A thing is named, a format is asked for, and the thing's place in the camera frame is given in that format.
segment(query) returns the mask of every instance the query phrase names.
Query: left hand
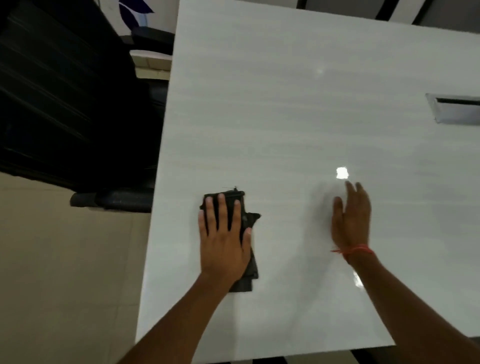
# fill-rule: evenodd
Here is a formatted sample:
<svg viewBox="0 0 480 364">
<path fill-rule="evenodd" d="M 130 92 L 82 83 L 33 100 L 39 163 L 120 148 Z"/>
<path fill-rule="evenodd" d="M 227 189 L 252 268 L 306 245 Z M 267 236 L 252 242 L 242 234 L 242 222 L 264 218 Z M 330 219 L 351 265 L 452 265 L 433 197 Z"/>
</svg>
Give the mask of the left hand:
<svg viewBox="0 0 480 364">
<path fill-rule="evenodd" d="M 210 279 L 228 286 L 228 289 L 238 281 L 250 260 L 252 229 L 248 228 L 243 234 L 243 243 L 240 244 L 240 201 L 235 201 L 233 219 L 228 230 L 228 213 L 225 195 L 218 195 L 218 230 L 213 199 L 206 198 L 206 215 L 208 234 L 205 226 L 204 212 L 198 214 L 200 229 L 200 264 L 202 274 Z"/>
</svg>

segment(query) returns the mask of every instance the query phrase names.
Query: red thread bracelet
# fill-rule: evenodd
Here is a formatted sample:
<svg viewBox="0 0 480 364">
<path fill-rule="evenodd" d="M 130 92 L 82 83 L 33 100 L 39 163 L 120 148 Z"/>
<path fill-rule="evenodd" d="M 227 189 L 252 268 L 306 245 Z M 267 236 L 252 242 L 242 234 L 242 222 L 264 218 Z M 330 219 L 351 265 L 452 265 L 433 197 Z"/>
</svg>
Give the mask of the red thread bracelet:
<svg viewBox="0 0 480 364">
<path fill-rule="evenodd" d="M 348 263 L 348 260 L 347 260 L 348 256 L 355 251 L 361 251 L 361 252 L 366 252 L 366 253 L 370 253 L 370 254 L 375 254 L 375 252 L 372 249 L 370 249 L 367 244 L 356 245 L 353 248 L 350 248 L 348 250 L 340 250 L 340 249 L 331 250 L 332 253 L 342 254 L 343 258 L 347 261 L 347 263 Z"/>
</svg>

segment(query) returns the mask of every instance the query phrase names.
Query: floor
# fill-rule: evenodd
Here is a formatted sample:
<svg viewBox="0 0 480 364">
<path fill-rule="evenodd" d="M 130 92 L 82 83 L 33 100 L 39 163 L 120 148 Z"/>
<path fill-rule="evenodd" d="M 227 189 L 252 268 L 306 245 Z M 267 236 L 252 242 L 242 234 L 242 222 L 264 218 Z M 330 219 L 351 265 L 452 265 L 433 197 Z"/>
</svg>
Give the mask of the floor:
<svg viewBox="0 0 480 364">
<path fill-rule="evenodd" d="M 110 364 L 134 344 L 150 215 L 70 207 L 71 195 L 0 173 L 0 363 Z"/>
</svg>

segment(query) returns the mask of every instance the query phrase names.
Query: forearm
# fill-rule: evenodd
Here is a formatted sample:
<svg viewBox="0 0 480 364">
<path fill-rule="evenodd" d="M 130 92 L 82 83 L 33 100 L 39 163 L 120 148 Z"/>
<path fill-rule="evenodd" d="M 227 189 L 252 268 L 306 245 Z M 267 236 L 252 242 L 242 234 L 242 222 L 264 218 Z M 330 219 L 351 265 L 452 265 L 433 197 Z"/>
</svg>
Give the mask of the forearm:
<svg viewBox="0 0 480 364">
<path fill-rule="evenodd" d="M 380 318 L 411 363 L 478 363 L 480 348 L 452 327 L 372 254 L 358 252 L 349 262 Z"/>
<path fill-rule="evenodd" d="M 189 364 L 228 286 L 199 276 L 190 290 L 119 364 Z"/>
</svg>

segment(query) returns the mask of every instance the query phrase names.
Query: hand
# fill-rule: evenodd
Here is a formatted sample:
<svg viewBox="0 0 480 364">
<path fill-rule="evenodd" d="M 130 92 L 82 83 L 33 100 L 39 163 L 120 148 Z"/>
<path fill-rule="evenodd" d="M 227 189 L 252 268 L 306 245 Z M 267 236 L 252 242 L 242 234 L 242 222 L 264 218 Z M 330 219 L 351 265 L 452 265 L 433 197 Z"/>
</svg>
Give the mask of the hand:
<svg viewBox="0 0 480 364">
<path fill-rule="evenodd" d="M 340 197 L 335 197 L 333 202 L 332 239 L 340 251 L 368 244 L 372 206 L 362 185 L 358 182 L 355 185 L 356 191 L 350 182 L 345 182 L 347 188 L 345 212 Z"/>
<path fill-rule="evenodd" d="M 238 281 L 250 261 L 250 246 L 252 229 L 247 228 L 243 234 L 243 243 L 240 244 L 240 201 L 235 201 L 233 219 L 228 231 L 228 213 L 225 196 L 218 195 L 218 230 L 213 207 L 213 199 L 205 200 L 208 234 L 205 226 L 204 212 L 198 214 L 200 228 L 200 264 L 202 274 L 214 281 L 228 286 Z"/>
</svg>

